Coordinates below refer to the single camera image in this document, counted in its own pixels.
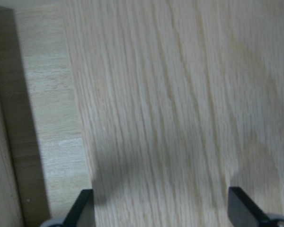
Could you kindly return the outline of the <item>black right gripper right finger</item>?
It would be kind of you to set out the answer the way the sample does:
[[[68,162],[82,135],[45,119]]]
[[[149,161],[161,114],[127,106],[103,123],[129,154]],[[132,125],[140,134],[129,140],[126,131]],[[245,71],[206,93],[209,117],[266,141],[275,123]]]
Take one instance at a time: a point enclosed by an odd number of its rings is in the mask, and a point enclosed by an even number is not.
[[[228,188],[228,218],[234,227],[284,227],[284,216],[265,213],[237,186]]]

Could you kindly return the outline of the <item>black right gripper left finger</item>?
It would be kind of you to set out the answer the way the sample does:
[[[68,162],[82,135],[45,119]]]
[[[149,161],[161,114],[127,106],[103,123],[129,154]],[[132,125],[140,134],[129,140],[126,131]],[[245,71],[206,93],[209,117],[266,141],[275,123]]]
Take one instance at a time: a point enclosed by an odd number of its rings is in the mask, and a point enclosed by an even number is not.
[[[62,223],[63,227],[95,227],[94,194],[82,190]]]

